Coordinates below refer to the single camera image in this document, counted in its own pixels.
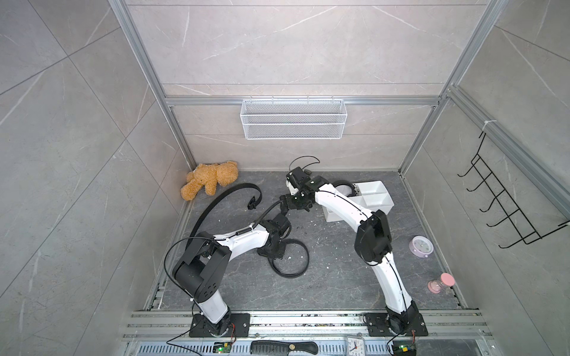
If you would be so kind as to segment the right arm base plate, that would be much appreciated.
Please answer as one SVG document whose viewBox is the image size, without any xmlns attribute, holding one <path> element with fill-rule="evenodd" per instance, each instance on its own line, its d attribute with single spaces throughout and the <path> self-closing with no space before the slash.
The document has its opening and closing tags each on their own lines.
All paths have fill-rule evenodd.
<svg viewBox="0 0 570 356">
<path fill-rule="evenodd" d="M 381 313 L 364 313 L 362 320 L 368 328 L 368 335 L 371 337 L 393 337 L 396 333 L 390 327 L 389 316 L 387 312 Z M 419 314 L 409 326 L 405 327 L 405 331 L 400 333 L 402 337 L 427 337 L 429 332 L 424 322 L 423 316 Z"/>
</svg>

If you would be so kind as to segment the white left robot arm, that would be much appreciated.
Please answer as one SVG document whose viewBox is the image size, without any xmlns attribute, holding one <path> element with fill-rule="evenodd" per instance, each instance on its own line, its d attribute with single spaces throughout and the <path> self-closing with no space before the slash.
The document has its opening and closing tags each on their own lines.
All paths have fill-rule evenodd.
<svg viewBox="0 0 570 356">
<path fill-rule="evenodd" d="M 253 222 L 227 234 L 205 231 L 190 237 L 182 257 L 172 269 L 172 279 L 196 302 L 206 320 L 225 328 L 231 311 L 219 288 L 229 262 L 249 251 L 262 249 L 270 255 L 279 251 L 281 238 L 291 227 L 283 214 Z"/>
</svg>

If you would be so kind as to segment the black belt with silver buckle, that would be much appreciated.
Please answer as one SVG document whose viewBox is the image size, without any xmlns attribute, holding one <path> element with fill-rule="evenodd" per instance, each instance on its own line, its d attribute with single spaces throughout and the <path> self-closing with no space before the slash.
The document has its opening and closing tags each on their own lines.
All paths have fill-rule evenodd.
<svg viewBox="0 0 570 356">
<path fill-rule="evenodd" d="M 345 179 L 339 179 L 333 182 L 333 186 L 337 191 L 344 194 L 346 197 L 356 197 L 359 193 L 358 188 L 352 182 Z"/>
</svg>

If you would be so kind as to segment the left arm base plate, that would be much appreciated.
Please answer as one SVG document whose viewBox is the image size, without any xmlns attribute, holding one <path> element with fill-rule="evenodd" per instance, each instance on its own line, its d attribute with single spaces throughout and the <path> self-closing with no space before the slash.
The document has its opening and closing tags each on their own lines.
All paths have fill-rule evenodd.
<svg viewBox="0 0 570 356">
<path fill-rule="evenodd" d="M 246 338 L 249 335 L 251 314 L 227 313 L 218 323 L 213 323 L 207 317 L 196 314 L 191 329 L 190 338 Z"/>
</svg>

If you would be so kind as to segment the white compartment storage tray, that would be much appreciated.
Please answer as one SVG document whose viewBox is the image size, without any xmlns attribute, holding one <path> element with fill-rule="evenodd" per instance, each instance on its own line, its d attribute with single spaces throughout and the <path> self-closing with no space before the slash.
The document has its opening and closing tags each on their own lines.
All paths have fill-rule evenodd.
<svg viewBox="0 0 570 356">
<path fill-rule="evenodd" d="M 353 183 L 359 191 L 356 197 L 344 196 L 332 184 L 323 185 L 316 192 L 316 203 L 323 207 L 327 222 L 344 221 L 357 229 L 378 210 L 389 214 L 394 202 L 382 181 Z"/>
</svg>

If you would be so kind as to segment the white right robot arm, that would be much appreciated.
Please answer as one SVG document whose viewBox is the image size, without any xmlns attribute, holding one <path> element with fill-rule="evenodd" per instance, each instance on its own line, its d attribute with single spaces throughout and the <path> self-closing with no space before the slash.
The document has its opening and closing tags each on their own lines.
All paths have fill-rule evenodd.
<svg viewBox="0 0 570 356">
<path fill-rule="evenodd" d="M 308 211 L 314 204 L 319 204 L 338 215 L 356 232 L 354 249 L 372 267 L 381 286 L 387 310 L 387 326 L 395 335 L 405 334 L 419 316 L 419 310 L 396 268 L 387 215 L 381 210 L 374 212 L 349 200 L 325 178 L 311 177 L 300 167 L 287 174 L 286 186 L 289 194 L 280 198 L 284 212 Z"/>
</svg>

